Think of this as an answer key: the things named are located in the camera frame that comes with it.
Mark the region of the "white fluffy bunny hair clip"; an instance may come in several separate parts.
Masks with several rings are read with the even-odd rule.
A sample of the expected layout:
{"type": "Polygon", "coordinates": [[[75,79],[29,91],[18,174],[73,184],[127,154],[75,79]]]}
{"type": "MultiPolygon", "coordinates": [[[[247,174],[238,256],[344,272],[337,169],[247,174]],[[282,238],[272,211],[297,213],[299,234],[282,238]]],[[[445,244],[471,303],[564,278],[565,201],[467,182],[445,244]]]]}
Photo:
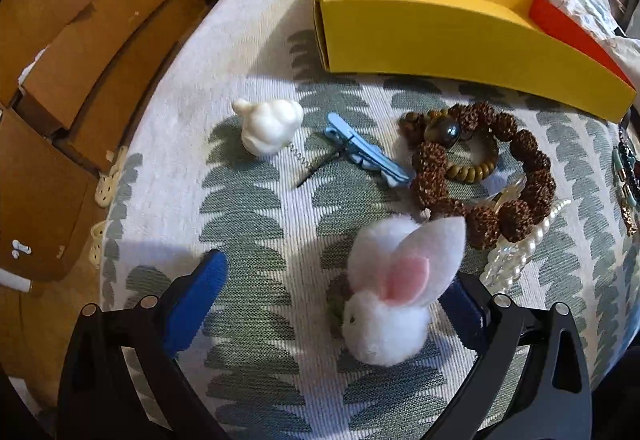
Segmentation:
{"type": "Polygon", "coordinates": [[[352,297],[342,323],[356,360],[388,368],[420,352],[430,306],[454,281],[465,242],[462,216],[417,223],[393,215],[360,229],[347,259],[352,297]]]}

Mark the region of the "leaf patterned bed cover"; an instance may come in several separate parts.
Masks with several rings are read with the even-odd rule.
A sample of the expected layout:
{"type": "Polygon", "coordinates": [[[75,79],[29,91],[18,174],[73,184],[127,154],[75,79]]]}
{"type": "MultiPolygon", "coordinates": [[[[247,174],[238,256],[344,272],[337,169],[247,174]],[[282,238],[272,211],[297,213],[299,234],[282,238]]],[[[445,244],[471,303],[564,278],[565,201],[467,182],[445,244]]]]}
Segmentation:
{"type": "Polygon", "coordinates": [[[617,200],[614,124],[513,90],[409,76],[333,76],[318,57],[312,0],[220,0],[155,88],[129,146],[104,237],[101,304],[160,295],[209,249],[229,261],[224,290],[184,375],[235,439],[417,439],[454,397],[475,356],[442,308],[422,351],[372,368],[345,349],[328,301],[345,283],[358,230],[408,213],[404,190],[329,153],[335,112],[401,164],[410,110],[486,100],[513,114],[550,157],[564,209],[510,290],[570,307],[590,378],[600,382],[639,330],[639,245],[617,200]],[[297,101],[292,145],[258,159],[231,104],[297,101]]]}

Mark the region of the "white rabbit figurine hairpin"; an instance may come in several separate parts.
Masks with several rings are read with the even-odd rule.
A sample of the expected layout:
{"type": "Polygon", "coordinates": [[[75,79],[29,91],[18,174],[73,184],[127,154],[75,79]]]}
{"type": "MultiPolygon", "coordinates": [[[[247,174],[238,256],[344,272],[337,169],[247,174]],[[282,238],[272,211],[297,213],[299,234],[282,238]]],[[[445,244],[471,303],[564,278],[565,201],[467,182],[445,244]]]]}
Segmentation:
{"type": "Polygon", "coordinates": [[[239,98],[231,108],[241,119],[243,147],[258,159],[276,155],[292,145],[304,118],[302,106],[291,99],[252,102],[239,98]]]}

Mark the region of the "gold chain jewelry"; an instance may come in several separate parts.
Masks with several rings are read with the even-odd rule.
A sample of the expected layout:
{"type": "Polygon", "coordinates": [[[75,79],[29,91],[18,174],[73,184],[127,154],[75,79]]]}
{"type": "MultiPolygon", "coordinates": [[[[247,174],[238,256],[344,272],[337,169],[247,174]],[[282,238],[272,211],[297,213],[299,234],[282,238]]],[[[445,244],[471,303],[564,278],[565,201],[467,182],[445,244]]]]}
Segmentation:
{"type": "Polygon", "coordinates": [[[627,229],[627,234],[630,237],[633,237],[638,232],[638,223],[636,218],[636,212],[634,209],[628,204],[627,201],[620,202],[620,211],[622,212],[622,217],[624,224],[627,229]]]}

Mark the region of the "wooden wardrobe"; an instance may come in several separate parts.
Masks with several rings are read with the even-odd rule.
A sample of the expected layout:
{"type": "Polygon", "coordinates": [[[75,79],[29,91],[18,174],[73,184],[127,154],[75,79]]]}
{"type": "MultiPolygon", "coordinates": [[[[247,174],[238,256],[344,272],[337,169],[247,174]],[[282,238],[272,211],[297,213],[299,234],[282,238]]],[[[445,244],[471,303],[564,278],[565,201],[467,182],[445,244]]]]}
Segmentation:
{"type": "Polygon", "coordinates": [[[198,0],[1,0],[1,267],[65,278],[96,172],[198,0]]]}

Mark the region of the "blue plastic hair clip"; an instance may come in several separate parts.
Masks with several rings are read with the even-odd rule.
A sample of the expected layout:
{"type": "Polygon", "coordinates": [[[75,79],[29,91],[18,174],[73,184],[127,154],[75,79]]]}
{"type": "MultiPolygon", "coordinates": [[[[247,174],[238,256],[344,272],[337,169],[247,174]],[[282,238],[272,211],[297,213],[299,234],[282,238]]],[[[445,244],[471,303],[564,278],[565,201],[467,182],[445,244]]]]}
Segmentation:
{"type": "Polygon", "coordinates": [[[391,188],[409,186],[413,179],[405,169],[386,156],[380,147],[371,145],[356,132],[342,117],[330,112],[326,117],[328,126],[324,136],[337,144],[352,163],[366,171],[377,171],[391,188]]]}

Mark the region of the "yellow and red cardboard box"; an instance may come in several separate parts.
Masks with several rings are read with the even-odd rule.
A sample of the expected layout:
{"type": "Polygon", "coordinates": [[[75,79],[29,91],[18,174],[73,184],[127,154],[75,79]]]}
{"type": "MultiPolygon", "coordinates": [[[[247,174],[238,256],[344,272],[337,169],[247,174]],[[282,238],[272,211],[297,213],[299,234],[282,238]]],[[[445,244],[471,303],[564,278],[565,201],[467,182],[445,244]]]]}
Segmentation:
{"type": "Polygon", "coordinates": [[[332,73],[452,78],[623,119],[636,91],[608,52],[548,0],[314,0],[332,73]]]}

